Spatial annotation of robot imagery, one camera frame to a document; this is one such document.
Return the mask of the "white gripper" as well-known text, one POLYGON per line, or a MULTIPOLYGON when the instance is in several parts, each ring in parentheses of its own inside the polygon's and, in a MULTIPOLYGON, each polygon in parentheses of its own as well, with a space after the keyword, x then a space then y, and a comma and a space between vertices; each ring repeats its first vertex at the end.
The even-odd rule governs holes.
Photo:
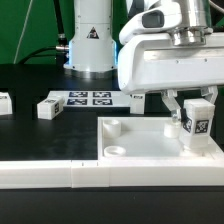
POLYGON ((163 90, 162 101, 179 122, 173 89, 202 87, 203 104, 215 104, 216 86, 224 85, 224 34, 208 35, 203 46, 174 46, 166 33, 135 36, 119 52, 118 83, 125 94, 163 90))

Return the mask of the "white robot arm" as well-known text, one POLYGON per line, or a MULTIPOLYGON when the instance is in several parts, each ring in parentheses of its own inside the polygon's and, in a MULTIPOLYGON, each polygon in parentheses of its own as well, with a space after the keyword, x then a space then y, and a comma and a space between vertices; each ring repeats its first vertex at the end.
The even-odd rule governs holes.
POLYGON ((144 112, 144 95, 160 92, 179 120, 175 100, 199 89, 214 102, 224 85, 224 34, 211 27, 209 0, 126 0, 129 21, 116 49, 111 34, 112 0, 74 0, 75 35, 68 45, 67 72, 82 78, 118 71, 130 112, 144 112))

